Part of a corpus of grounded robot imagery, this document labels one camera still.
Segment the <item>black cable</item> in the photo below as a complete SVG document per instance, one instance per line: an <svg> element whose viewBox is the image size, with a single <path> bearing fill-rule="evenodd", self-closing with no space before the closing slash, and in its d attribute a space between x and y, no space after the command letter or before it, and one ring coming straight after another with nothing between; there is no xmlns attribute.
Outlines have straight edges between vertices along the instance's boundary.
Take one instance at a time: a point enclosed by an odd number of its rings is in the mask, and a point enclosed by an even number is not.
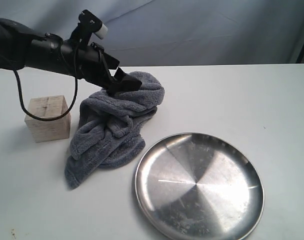
<svg viewBox="0 0 304 240"><path fill-rule="evenodd" d="M23 102L22 87L21 87L21 80L20 80L19 73L16 70L16 68L13 66L12 62L9 59L7 59L5 56L3 56L3 55L0 54L0 58L2 58L3 60L5 60L9 64L9 66L12 68L12 71L13 71L13 73L15 75L16 83L17 83L18 98L19 98L19 101L20 101L20 106L21 106L23 112L25 112L26 115L30 116L33 119L36 119L36 120L39 120L39 121L43 121L43 122L55 121L55 120L61 119L61 118L65 117L66 115L68 115L68 113L73 108L73 106L74 106L74 104L76 102L76 99L77 99L77 95L78 95L77 55L78 55L79 46L80 46L80 43L78 43L76 45L76 47L75 47L75 49L73 51L73 65L74 65L74 80L75 80L74 83L75 83L75 88L74 88L74 96L73 96L73 99L72 99L72 103L71 103L71 105L68 107L68 109L62 115L56 116L56 117L51 117L51 118L43 118L43 117L35 116L35 115L33 115L32 113L30 113L26 109L26 107L24 105L24 102Z"/></svg>

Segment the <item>fabric backdrop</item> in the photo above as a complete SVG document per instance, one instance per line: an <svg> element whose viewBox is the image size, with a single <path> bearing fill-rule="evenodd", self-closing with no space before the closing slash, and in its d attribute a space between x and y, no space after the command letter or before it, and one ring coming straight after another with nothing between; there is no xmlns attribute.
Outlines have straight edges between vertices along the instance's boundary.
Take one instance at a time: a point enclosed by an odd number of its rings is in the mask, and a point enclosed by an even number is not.
<svg viewBox="0 0 304 240"><path fill-rule="evenodd" d="M0 0L0 17L68 38L88 9L122 66L288 63L304 0Z"/></svg>

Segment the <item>white cap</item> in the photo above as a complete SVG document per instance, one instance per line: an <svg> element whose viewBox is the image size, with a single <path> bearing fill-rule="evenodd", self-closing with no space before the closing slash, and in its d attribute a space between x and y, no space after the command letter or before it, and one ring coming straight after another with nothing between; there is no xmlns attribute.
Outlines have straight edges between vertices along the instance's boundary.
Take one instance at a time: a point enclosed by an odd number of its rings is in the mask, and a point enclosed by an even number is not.
<svg viewBox="0 0 304 240"><path fill-rule="evenodd" d="M104 39L104 37L108 33L108 28L102 23L102 27L100 28L99 31L95 32L94 34L99 38L99 39Z"/></svg>

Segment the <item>plate rim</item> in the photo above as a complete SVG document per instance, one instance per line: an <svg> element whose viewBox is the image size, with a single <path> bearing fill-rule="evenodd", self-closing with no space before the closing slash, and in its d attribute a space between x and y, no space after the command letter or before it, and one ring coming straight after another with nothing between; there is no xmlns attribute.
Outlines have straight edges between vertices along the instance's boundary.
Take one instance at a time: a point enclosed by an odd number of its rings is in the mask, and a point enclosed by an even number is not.
<svg viewBox="0 0 304 240"><path fill-rule="evenodd" d="M138 206L141 210L141 212L144 214L144 216L146 217L146 219L150 222L150 224L155 228L157 229L161 234L163 234L164 236L166 236L167 238L171 239L171 240L175 240L175 238L173 238L172 236L164 233L164 231L158 227L156 224L155 224L155 221L149 217L149 214L144 210L143 206L142 206L142 202L139 198L139 195L138 195L138 184L137 184L137 181L138 181L138 172L139 172L139 168L141 166L141 163L143 161L143 159L145 158L145 156L148 154L148 152L154 148L154 146L156 146L158 143L162 142L163 140L165 139L168 139L168 138L171 138L171 137L174 137L174 136L178 136L178 135L193 135L193 134L199 134L199 135L205 135L205 136L209 136L209 137L212 137L212 138L216 138L220 141L223 141L224 143L226 144L229 144L230 146L232 146L234 149L236 149L239 153L241 153L252 165L253 169L255 170L257 176L258 176L258 179L260 181L260 184L261 184L261 188L262 188L262 207L261 207L261 211L260 211L260 214L255 222L255 224L253 225L253 227L244 235L242 236L241 238L239 239L236 239L236 240L244 240L245 238L247 238L258 226L259 222L261 221L262 219L262 216L263 216L263 212L264 212L264 208L265 208L265 202L266 202L266 194L265 194L265 188L263 186L263 183L262 183L262 179L257 171L257 169L255 168L255 166L253 165L253 163L238 149L236 148L234 145L230 144L229 142L217 137L217 136L213 136L213 135L210 135L210 134L206 134L206 133L201 133L201 132L181 132L181 133L175 133L175 134L172 134L172 135L169 135L169 136L166 136L166 137L163 137L162 139L158 140L157 142L155 142L152 146L150 146L146 151L145 153L142 155L142 157L140 158L140 161L138 162L137 164L137 167L135 169L135 174L134 174L134 191L135 191L135 196L136 196L136 200L137 200L137 203L138 203Z"/></svg>

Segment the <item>white tabletop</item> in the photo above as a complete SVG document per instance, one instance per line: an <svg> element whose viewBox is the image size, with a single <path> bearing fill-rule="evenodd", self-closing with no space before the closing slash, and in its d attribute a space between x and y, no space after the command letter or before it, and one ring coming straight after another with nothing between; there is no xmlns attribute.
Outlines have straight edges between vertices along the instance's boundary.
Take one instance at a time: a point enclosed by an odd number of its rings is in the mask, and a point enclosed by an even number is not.
<svg viewBox="0 0 304 240"><path fill-rule="evenodd" d="M152 73L165 88L156 115L141 131L146 149L181 132L214 135L234 145L257 169L265 190L262 219L250 240L304 240L304 64L125 67ZM19 71L25 104L65 95L71 77ZM98 87L80 81L71 111ZM68 190L70 139L34 143L24 122L16 80L0 70L0 240L164 239L142 217L132 193L140 154L115 170L97 170Z"/></svg>

